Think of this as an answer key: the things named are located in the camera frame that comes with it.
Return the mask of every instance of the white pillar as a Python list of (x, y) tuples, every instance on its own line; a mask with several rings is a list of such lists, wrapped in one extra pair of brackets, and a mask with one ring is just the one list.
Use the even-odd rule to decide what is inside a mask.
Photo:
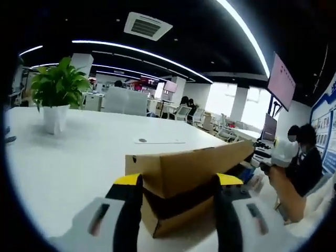
[(247, 88), (237, 87), (235, 101), (233, 102), (233, 107), (230, 115), (230, 120), (232, 121), (241, 121), (243, 117), (243, 111), (247, 98)]
[(181, 77), (173, 77), (172, 82), (177, 84), (176, 92), (173, 93), (172, 102), (175, 106), (179, 106), (183, 97), (183, 91), (185, 86), (185, 79)]
[(93, 57), (90, 54), (73, 54), (70, 65), (80, 68), (79, 71), (84, 72), (89, 78)]

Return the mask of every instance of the wall display board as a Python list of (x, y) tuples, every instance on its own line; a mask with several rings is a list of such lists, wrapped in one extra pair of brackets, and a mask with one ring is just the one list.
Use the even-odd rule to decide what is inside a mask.
[(324, 173), (336, 171), (336, 73), (318, 102), (312, 107), (311, 125), (316, 130), (317, 148)]

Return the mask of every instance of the black ceiling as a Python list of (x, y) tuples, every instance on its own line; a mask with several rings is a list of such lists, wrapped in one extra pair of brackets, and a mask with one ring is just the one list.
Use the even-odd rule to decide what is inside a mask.
[[(297, 84), (295, 100), (311, 106), (336, 71), (336, 40), (332, 32), (332, 24), (336, 24), (336, 20), (332, 20), (334, 1), (229, 2), (256, 38), (270, 71), (275, 51)], [(123, 30), (129, 12), (157, 18), (173, 25), (173, 28), (158, 41), (126, 34)], [(104, 45), (71, 43), (73, 39), (86, 39), (143, 49), (199, 73), (265, 74), (251, 42), (229, 12), (216, 0), (82, 1), (80, 4), (45, 1), (42, 5), (21, 9), (19, 13), (22, 22), (19, 50), (44, 46), (22, 56), (27, 66), (58, 62), (63, 56), (74, 52), (88, 52), (92, 53), (94, 64), (132, 69), (154, 76), (175, 75), (167, 70), (171, 69), (198, 83), (207, 83), (185, 69), (139, 52)], [(312, 94), (323, 66), (327, 45), (324, 70), (319, 86)], [(139, 60), (92, 51), (126, 55), (166, 69)], [(93, 72), (96, 70), (109, 71), (106, 68), (92, 68)], [(235, 81), (231, 77), (212, 76), (209, 79), (237, 82), (241, 86), (266, 85), (265, 81), (239, 77)]]

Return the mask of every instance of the ceiling light strip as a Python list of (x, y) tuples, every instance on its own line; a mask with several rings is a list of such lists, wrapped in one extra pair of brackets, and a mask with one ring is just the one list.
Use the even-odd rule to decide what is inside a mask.
[(134, 76), (128, 76), (128, 75), (121, 75), (119, 73), (114, 73), (114, 72), (104, 72), (104, 71), (96, 71), (96, 72), (100, 72), (102, 74), (109, 74), (109, 75), (118, 75), (118, 76), (124, 76), (124, 77), (129, 77), (129, 78), (132, 78), (134, 80), (140, 80), (140, 78), (137, 78), (137, 77), (134, 77)]
[(209, 80), (208, 78), (206, 78), (205, 76), (201, 75), (200, 73), (198, 72), (195, 72), (194, 70), (190, 69), (190, 68), (187, 68), (179, 63), (176, 63), (170, 59), (167, 59), (167, 58), (164, 58), (162, 56), (159, 56), (159, 55), (156, 55), (156, 54), (153, 54), (153, 53), (150, 53), (148, 51), (144, 51), (144, 50), (140, 50), (140, 49), (137, 49), (137, 48), (134, 48), (134, 47), (131, 47), (131, 46), (125, 46), (125, 45), (120, 45), (120, 44), (116, 44), (116, 43), (110, 43), (110, 42), (103, 42), (103, 41), (93, 41), (93, 40), (73, 40), (72, 41), (73, 43), (82, 43), (82, 44), (98, 44), (98, 45), (106, 45), (106, 46), (115, 46), (115, 47), (121, 47), (121, 48), (124, 48), (124, 49), (128, 49), (128, 50), (133, 50), (133, 51), (137, 51), (139, 53), (142, 53), (142, 54), (147, 54), (147, 55), (150, 55), (152, 57), (155, 57), (155, 58), (158, 58), (158, 59), (161, 59), (161, 60), (164, 60), (164, 61), (167, 61), (171, 64), (174, 64), (178, 67), (181, 67), (189, 72), (192, 72), (193, 74), (205, 79), (206, 81), (210, 82), (210, 83), (213, 83), (211, 80)]
[(26, 54), (26, 53), (28, 53), (28, 52), (30, 52), (30, 51), (34, 51), (34, 50), (40, 49), (40, 48), (42, 48), (42, 47), (43, 47), (43, 46), (36, 46), (36, 47), (33, 47), (33, 48), (29, 49), (29, 50), (26, 50), (26, 51), (24, 51), (24, 52), (21, 52), (19, 55), (22, 56), (23, 54)]
[(153, 80), (159, 80), (159, 79), (157, 79), (157, 78), (153, 78), (153, 77), (149, 77), (149, 76), (145, 76), (145, 75), (141, 75), (141, 77), (151, 78), (151, 79), (153, 79)]
[(159, 77), (153, 76), (153, 75), (148, 75), (147, 73), (143, 73), (143, 72), (137, 72), (137, 71), (133, 71), (133, 70), (129, 70), (129, 69), (123, 69), (123, 68), (119, 68), (119, 67), (110, 67), (110, 66), (104, 66), (104, 65), (97, 65), (97, 64), (92, 64), (95, 67), (106, 67), (106, 68), (112, 68), (112, 69), (117, 69), (117, 70), (122, 70), (122, 71), (128, 71), (128, 72), (133, 72), (133, 73), (138, 73), (140, 75), (145, 75), (145, 76), (149, 76), (151, 78), (157, 79), (157, 80), (164, 80), (165, 79), (161, 79)]
[(55, 66), (55, 65), (58, 65), (58, 63), (42, 64), (42, 65), (32, 66), (32, 67), (30, 67), (30, 68), (46, 67), (46, 66)]
[(254, 38), (253, 34), (251, 33), (250, 29), (245, 24), (244, 20), (240, 17), (240, 15), (236, 12), (236, 10), (228, 3), (227, 0), (217, 0), (229, 13), (230, 15), (235, 19), (235, 21), (240, 25), (240, 27), (243, 29), (244, 33), (246, 34), (247, 38), (252, 43), (255, 51), (257, 52), (257, 55), (261, 61), (261, 64), (264, 68), (264, 71), (267, 75), (267, 78), (269, 78), (269, 69), (265, 60), (263, 52), (261, 51), (257, 40)]

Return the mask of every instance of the office chair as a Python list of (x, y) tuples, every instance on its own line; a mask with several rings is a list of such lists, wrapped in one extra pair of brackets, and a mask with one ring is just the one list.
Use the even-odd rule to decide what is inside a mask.
[(148, 94), (126, 90), (128, 93), (128, 102), (126, 103), (124, 113), (138, 116), (146, 116), (147, 96)]
[(201, 109), (201, 108), (197, 108), (194, 115), (191, 116), (192, 117), (192, 125), (195, 125), (197, 123), (202, 123), (202, 119), (203, 119), (203, 114), (204, 114), (205, 110)]
[(129, 96), (127, 89), (110, 87), (105, 94), (103, 112), (124, 114)]
[(187, 122), (187, 116), (189, 114), (189, 112), (191, 111), (191, 108), (187, 107), (187, 106), (179, 106), (179, 108), (176, 111), (176, 114), (173, 113), (169, 113), (168, 114), (168, 118), (170, 118), (170, 115), (173, 116), (174, 120), (176, 121), (185, 121)]

